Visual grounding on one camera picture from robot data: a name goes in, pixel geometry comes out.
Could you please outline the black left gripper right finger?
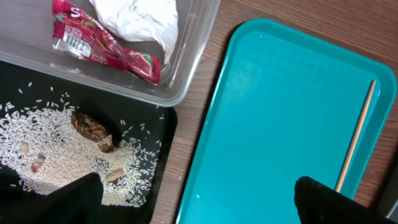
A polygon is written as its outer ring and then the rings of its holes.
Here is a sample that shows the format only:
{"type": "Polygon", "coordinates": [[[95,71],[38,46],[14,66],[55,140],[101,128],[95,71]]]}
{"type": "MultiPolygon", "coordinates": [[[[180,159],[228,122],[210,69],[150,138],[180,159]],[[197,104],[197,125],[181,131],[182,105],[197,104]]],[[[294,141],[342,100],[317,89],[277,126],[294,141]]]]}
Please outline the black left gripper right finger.
{"type": "Polygon", "coordinates": [[[299,178],[294,190],[301,224],[395,224],[310,177],[299,178]]]}

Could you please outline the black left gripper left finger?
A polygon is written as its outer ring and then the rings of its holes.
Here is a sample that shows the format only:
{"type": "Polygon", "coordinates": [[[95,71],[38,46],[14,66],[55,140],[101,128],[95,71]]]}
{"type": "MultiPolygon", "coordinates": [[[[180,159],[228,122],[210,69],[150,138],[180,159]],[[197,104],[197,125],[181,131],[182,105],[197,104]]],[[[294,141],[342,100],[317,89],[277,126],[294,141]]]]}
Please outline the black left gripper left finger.
{"type": "Polygon", "coordinates": [[[101,178],[92,172],[51,194],[1,207],[1,223],[96,223],[102,197],[101,178]]]}

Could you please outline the pile of white rice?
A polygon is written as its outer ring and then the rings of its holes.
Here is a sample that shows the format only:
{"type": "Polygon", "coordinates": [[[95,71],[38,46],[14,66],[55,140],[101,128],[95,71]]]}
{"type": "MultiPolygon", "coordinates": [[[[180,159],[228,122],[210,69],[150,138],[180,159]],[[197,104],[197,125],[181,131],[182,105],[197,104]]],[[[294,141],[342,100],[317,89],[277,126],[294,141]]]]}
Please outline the pile of white rice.
{"type": "Polygon", "coordinates": [[[147,123],[121,121],[117,141],[90,118],[78,118],[68,92],[35,96],[37,84],[1,91],[1,167],[25,192],[48,195],[89,173],[103,185],[101,203],[139,208],[149,200],[163,137],[147,123]]]}

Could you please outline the brown food scrap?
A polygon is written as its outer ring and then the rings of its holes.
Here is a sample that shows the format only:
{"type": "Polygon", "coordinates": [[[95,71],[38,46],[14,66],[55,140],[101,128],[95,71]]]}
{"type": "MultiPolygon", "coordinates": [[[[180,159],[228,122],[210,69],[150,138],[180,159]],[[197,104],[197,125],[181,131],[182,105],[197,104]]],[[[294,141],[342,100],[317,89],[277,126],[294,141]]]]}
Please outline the brown food scrap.
{"type": "Polygon", "coordinates": [[[101,152],[112,153],[119,149],[119,141],[94,117],[84,113],[73,113],[71,122],[76,131],[95,142],[101,152]]]}

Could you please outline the red snack wrapper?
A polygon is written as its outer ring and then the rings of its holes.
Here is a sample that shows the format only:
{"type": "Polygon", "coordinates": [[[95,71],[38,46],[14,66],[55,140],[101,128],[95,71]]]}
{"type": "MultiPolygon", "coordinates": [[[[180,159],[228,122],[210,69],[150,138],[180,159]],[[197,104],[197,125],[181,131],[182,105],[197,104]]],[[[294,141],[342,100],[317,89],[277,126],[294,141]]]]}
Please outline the red snack wrapper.
{"type": "Polygon", "coordinates": [[[160,60],[155,55],[125,49],[96,19],[69,1],[52,0],[52,15],[55,50],[159,84],[160,60]]]}

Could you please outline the white tissue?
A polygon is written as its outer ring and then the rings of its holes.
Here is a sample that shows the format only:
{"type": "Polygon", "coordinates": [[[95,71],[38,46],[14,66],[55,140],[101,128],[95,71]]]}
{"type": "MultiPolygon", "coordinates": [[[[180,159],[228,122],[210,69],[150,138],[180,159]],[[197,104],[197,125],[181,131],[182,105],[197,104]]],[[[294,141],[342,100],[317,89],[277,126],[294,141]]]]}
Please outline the white tissue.
{"type": "Polygon", "coordinates": [[[90,0],[100,23],[129,42],[155,41],[169,63],[178,38],[176,0],[90,0]]]}

